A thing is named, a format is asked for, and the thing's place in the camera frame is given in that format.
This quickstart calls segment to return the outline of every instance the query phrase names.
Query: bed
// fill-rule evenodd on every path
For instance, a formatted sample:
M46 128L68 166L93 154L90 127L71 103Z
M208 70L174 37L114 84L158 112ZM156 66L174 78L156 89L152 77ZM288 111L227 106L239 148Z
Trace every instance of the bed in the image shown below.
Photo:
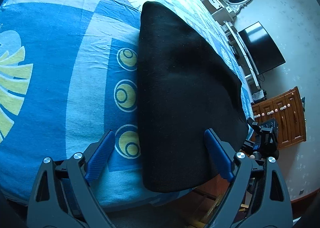
M142 184L136 66L146 1L170 8L212 45L242 81L244 113L253 117L245 78L200 0L4 0L0 188L8 197L27 202L44 157L69 158L106 129L115 131L115 149L92 184L106 211L161 205L189 192L155 193Z

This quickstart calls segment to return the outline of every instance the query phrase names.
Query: metal screw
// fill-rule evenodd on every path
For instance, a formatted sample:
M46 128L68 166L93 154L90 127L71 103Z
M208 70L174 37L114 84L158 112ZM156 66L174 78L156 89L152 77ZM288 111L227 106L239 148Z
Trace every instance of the metal screw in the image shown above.
M46 157L44 160L43 160L43 163L47 164L51 161L51 158L49 157Z
M275 163L276 159L274 157L268 157L269 162L271 163Z
M238 153L237 153L237 157L238 157L239 159L243 159L243 158L245 157L245 154L242 153L242 152L238 152Z
M74 155L73 155L73 158L74 158L74 159L80 159L80 158L82 158L82 153L78 152L78 153L74 154Z

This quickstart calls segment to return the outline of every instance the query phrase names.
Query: wooden cabinet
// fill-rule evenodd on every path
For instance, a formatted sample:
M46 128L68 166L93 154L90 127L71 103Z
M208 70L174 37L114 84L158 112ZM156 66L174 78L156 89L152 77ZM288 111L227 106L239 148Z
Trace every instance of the wooden cabinet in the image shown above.
M252 110L255 116L261 115L255 118L259 123L276 118L279 125L279 149L306 141L304 113L297 87L253 105Z

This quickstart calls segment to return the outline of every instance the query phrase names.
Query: blue gripper pad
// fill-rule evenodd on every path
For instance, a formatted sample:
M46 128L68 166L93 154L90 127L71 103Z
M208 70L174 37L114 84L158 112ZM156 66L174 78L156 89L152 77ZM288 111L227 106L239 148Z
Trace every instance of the blue gripper pad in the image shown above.
M115 133L110 131L100 146L98 146L95 153L89 159L87 164L87 172L84 176L88 183L91 183L93 180L99 177L115 146L115 141Z
M210 130L204 132L204 143L220 176L232 182L235 177L232 172L232 162Z

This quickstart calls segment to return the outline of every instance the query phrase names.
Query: television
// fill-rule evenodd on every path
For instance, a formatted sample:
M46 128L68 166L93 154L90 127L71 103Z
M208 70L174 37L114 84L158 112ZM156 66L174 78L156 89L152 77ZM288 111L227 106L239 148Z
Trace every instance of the television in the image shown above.
M257 75L285 63L276 43L260 22L241 30L239 35L247 47Z

